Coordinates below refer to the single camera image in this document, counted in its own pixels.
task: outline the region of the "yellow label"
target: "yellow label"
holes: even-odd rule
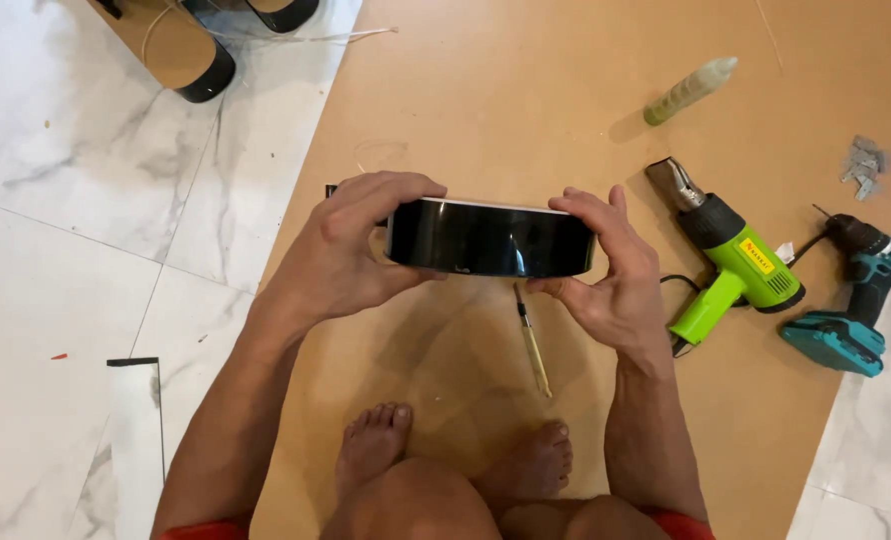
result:
[[[765,257],[763,252],[760,251],[759,246],[757,246],[756,242],[753,242],[751,238],[746,238],[739,242],[739,251],[744,253],[746,257],[754,263],[754,266],[761,270],[766,276],[776,269],[776,265]]]

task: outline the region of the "metal scrap pieces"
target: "metal scrap pieces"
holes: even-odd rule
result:
[[[855,199],[864,201],[867,196],[882,189],[877,181],[880,174],[888,170],[889,155],[876,146],[876,142],[862,135],[856,135],[848,147],[848,157],[842,162],[846,172],[839,179],[845,183],[856,180],[859,190]]]

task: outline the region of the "cordless drill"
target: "cordless drill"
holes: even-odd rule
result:
[[[852,294],[845,311],[809,311],[780,334],[825,367],[875,377],[883,372],[885,339],[873,327],[891,289],[891,236],[842,213],[825,217],[823,234],[847,259]]]
[[[649,165],[645,175],[675,204],[679,227],[718,271],[712,285],[669,327],[677,337],[676,354],[686,344],[701,343],[740,297],[761,313],[778,313],[806,296],[775,251],[716,193],[699,189],[673,157]]]

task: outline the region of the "hand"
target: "hand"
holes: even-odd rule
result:
[[[443,185],[417,173],[379,172],[349,178],[312,209],[309,220],[256,298],[308,328],[374,308],[446,274],[383,264],[373,257],[369,234],[401,203],[446,195]]]
[[[559,299],[593,339],[636,363],[671,359],[659,256],[629,224],[622,187],[608,192],[608,204],[574,187],[562,195],[549,199],[549,208],[578,217],[596,233],[608,256],[607,276],[595,285],[575,277],[530,279],[526,289]]]

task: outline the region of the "blue cordless drill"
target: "blue cordless drill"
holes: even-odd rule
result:
[[[825,367],[875,377],[883,372],[885,339],[873,326],[891,289],[891,236],[851,215],[816,209],[827,218],[820,239],[828,237],[847,259],[848,308],[809,311],[785,323],[780,334]]]

